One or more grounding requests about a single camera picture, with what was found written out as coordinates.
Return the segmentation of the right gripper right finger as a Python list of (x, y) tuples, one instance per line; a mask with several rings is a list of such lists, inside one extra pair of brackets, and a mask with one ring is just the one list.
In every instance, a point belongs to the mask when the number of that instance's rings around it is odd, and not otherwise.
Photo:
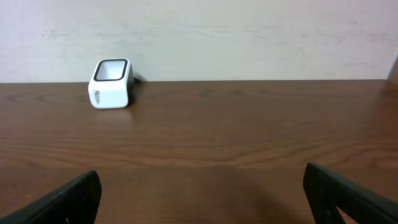
[(309, 162), (303, 189), (315, 223), (344, 223), (342, 210), (357, 223), (397, 223), (397, 203)]

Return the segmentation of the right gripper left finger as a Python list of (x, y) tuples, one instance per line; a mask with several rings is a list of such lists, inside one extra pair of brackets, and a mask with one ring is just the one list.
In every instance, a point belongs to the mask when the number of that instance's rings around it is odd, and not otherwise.
[(1, 224), (94, 224), (101, 193), (99, 175), (91, 170), (1, 218)]

